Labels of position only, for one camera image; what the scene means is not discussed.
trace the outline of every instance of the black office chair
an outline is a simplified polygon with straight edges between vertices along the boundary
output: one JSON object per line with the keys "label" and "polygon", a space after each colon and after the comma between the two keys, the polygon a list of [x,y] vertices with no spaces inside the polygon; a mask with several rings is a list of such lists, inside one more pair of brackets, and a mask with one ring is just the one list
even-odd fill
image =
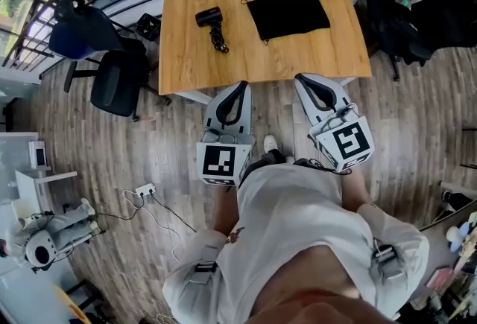
{"label": "black office chair", "polygon": [[411,10],[394,0],[367,0],[367,13],[379,48],[391,59],[394,81],[401,58],[424,66],[439,48],[477,45],[473,0],[422,0]]}
{"label": "black office chair", "polygon": [[[101,10],[86,6],[82,0],[59,0],[54,15],[58,23],[53,27],[48,47],[73,60],[66,75],[65,92],[69,92],[76,77],[94,76],[91,103],[114,115],[132,115],[134,121],[139,120],[136,107],[141,88],[154,93],[165,105],[171,103],[171,99],[148,85],[150,71],[142,42],[120,36]],[[76,69],[79,60],[98,51],[108,52],[97,70]]]}

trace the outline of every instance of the wooden floor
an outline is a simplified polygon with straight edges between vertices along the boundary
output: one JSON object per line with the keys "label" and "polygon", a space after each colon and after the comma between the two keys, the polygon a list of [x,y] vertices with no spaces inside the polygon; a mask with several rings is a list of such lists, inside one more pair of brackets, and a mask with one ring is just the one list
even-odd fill
{"label": "wooden floor", "polygon": [[[477,53],[449,48],[436,52],[423,68],[401,65],[400,83],[393,83],[391,65],[381,52],[371,58],[371,65],[372,78],[347,86],[351,100],[367,116],[376,144],[373,158],[364,165],[367,186],[387,213],[422,226],[440,204],[440,180],[477,187],[476,171],[459,167],[461,162],[476,162],[477,136],[461,128],[477,126]],[[133,123],[89,103],[92,79],[74,80],[65,94],[67,66],[62,63],[50,71],[34,99],[16,105],[17,129],[40,133],[54,170],[79,173],[52,185],[55,210],[61,212],[63,203],[76,206],[87,197],[100,212],[130,215],[133,210],[122,191],[153,182],[159,201],[194,228],[205,227],[212,210],[210,190],[195,170],[204,107],[175,95],[170,107],[157,106],[155,97],[145,93],[139,102],[142,120]],[[262,154],[268,133],[278,138],[287,155],[318,156],[306,138],[309,123],[291,82],[254,84],[252,89],[259,143],[255,157]],[[183,240],[192,234],[152,199],[145,207]],[[107,233],[78,247],[69,258],[78,276],[104,292],[118,323],[135,324],[144,316],[167,313],[161,288],[175,265],[171,250],[176,236],[157,227],[145,212],[127,222],[101,217],[99,223]],[[181,250],[176,250],[178,258]]]}

